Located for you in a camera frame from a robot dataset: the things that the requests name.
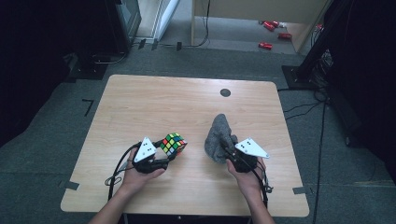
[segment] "white triangular marker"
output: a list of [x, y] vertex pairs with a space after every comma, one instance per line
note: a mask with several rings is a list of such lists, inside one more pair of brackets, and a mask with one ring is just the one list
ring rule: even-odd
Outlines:
[[147, 137], [145, 137], [136, 156], [134, 157], [134, 162], [142, 161], [143, 159], [155, 154], [156, 151], [157, 148], [152, 145], [151, 141]]
[[245, 154], [248, 154], [250, 156], [257, 156], [257, 157], [263, 157], [263, 158], [270, 158], [270, 155], [262, 149], [253, 139], [250, 137], [238, 144], [235, 145], [236, 148], [238, 148], [240, 151], [242, 151]]

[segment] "red clamp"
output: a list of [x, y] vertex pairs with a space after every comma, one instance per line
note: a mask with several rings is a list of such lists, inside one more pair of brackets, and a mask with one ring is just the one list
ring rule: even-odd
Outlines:
[[279, 34], [277, 34], [277, 38], [279, 38], [279, 39], [291, 39], [291, 34], [289, 34], [289, 33], [279, 33]]
[[265, 43], [265, 42], [260, 42], [259, 43], [259, 48], [271, 50], [272, 49], [272, 44]]
[[323, 28], [323, 25], [322, 25], [322, 24], [318, 24], [318, 25], [316, 26], [316, 29], [317, 29], [317, 30], [320, 30], [321, 28]]
[[279, 27], [279, 21], [269, 21], [275, 28]]
[[269, 21], [265, 21], [262, 25], [271, 32], [275, 30], [275, 26]]

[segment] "gray cloth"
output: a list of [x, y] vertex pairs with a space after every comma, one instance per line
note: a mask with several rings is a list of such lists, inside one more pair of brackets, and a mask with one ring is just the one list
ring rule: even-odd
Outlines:
[[208, 157], [217, 163], [225, 163], [226, 151], [234, 151], [238, 143], [235, 135], [231, 135], [231, 128], [224, 114], [215, 117], [205, 140], [205, 152]]

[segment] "forearm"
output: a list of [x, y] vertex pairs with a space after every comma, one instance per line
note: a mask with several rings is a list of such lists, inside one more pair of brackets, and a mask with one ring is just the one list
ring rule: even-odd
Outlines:
[[254, 224], [275, 223], [264, 203], [260, 192], [245, 195]]
[[134, 193], [119, 189], [108, 203], [90, 221], [90, 224], [118, 223], [120, 216]]

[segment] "gray carpet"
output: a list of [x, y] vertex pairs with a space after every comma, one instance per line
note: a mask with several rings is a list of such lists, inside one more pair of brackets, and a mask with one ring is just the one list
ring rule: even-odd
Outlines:
[[[64, 189], [58, 184], [73, 172], [110, 75], [262, 80], [284, 89], [281, 65], [299, 65], [303, 59], [273, 52], [134, 47], [107, 68], [103, 80], [60, 84], [29, 128], [0, 148], [0, 223], [84, 223], [92, 217], [63, 212]], [[312, 91], [281, 91], [279, 96], [284, 110], [316, 101]], [[86, 117], [89, 103], [82, 99], [94, 100]], [[308, 108], [285, 113], [285, 118]], [[311, 212], [308, 217], [275, 217], [277, 223], [312, 223], [322, 108], [287, 120]], [[396, 188], [383, 162], [365, 148], [346, 147], [333, 108], [325, 110], [317, 223], [395, 223]]]

